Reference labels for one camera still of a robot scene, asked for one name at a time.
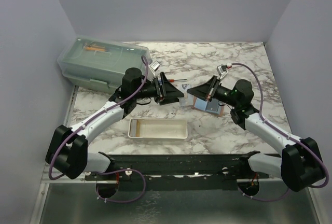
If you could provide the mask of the green translucent storage box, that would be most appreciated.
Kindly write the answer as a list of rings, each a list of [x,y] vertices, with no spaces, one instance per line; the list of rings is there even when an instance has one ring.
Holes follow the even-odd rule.
[[[62,51],[58,64],[74,85],[112,94],[128,68],[137,67],[145,73],[141,56],[148,64],[153,62],[147,47],[78,36]]]

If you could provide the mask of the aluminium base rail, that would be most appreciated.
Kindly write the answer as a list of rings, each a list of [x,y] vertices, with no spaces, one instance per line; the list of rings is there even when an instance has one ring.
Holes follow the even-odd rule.
[[[45,164],[44,166],[44,170],[42,172],[41,175],[41,183],[44,184],[54,184],[54,183],[58,183],[58,184],[65,184],[65,183],[96,183],[95,178],[93,177],[92,180],[88,180],[87,176],[83,173],[80,174],[77,178],[75,179],[70,179],[67,176],[62,176],[56,180],[52,180],[49,178],[49,165]]]

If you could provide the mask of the tan leather card holder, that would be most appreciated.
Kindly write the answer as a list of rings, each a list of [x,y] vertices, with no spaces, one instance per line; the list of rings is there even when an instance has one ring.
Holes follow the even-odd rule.
[[[211,101],[204,101],[197,97],[193,98],[193,109],[203,111],[214,116],[222,116],[224,113],[224,107],[221,106],[218,100],[212,99]]]

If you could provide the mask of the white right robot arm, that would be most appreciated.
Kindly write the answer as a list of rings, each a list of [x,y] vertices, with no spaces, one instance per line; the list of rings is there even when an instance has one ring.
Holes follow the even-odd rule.
[[[232,106],[230,114],[233,122],[260,137],[279,154],[279,157],[271,157],[254,153],[239,164],[242,177],[251,178],[257,172],[263,172],[282,179],[294,192],[314,187],[320,180],[328,183],[328,172],[316,141],[287,133],[265,119],[260,110],[251,104],[254,92],[249,81],[240,79],[233,89],[228,89],[213,76],[208,82],[188,89],[187,93],[204,101],[216,99]]]

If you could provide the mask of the stack of cards in tray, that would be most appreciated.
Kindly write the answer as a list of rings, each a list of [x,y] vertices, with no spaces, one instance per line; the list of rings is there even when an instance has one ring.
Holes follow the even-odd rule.
[[[139,119],[131,119],[129,125],[129,137],[136,138],[140,137],[141,123]]]

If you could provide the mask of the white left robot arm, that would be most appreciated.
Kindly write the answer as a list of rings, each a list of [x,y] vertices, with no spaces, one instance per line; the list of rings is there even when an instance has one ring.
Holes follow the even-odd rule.
[[[61,125],[54,131],[45,161],[49,164],[48,176],[57,169],[62,176],[77,178],[83,172],[97,172],[104,180],[114,176],[112,159],[102,153],[88,153],[92,141],[114,123],[129,115],[140,99],[154,99],[159,105],[179,102],[183,92],[173,86],[164,73],[160,78],[148,80],[141,70],[135,67],[126,70],[121,86],[106,104],[86,120],[72,126]]]

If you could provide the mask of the white card with emblem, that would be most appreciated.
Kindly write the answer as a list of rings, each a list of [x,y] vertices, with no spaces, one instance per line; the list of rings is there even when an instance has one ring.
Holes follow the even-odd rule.
[[[189,83],[182,83],[178,86],[179,90],[183,93],[186,93],[188,89],[191,89],[191,84]]]

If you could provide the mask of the white plastic tray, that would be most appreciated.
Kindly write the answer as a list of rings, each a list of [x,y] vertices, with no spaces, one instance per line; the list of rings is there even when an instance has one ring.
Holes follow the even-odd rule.
[[[140,137],[147,141],[182,141],[188,137],[188,123],[183,119],[132,118],[141,123]]]

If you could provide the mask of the dark credit card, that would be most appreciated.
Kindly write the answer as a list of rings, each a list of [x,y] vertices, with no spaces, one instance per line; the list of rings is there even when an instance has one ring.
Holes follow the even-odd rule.
[[[217,99],[212,99],[211,101],[207,102],[205,111],[207,111],[208,113],[218,115],[219,114],[218,100]]]

